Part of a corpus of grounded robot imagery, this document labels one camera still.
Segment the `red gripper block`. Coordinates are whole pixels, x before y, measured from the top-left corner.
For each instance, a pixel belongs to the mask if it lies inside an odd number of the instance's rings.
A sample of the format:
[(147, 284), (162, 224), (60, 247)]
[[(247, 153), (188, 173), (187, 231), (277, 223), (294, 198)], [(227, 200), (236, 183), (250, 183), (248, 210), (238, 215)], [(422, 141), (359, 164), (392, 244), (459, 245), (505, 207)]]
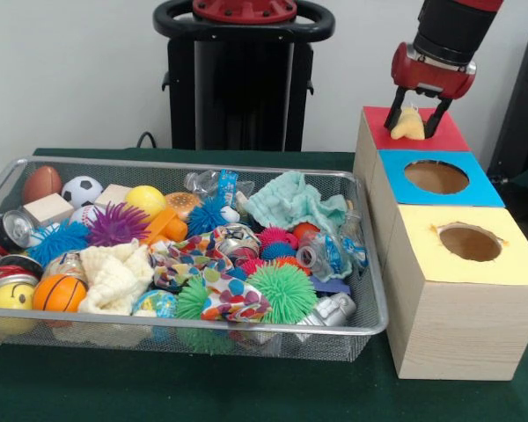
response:
[(401, 42), (392, 58), (391, 76), (398, 87), (384, 127), (393, 130), (397, 125), (408, 90), (424, 90), (442, 98), (424, 122), (424, 135), (433, 137), (452, 99), (462, 98), (471, 88), (476, 76), (476, 63), (470, 61), (462, 66), (445, 64), (421, 55), (412, 44)]

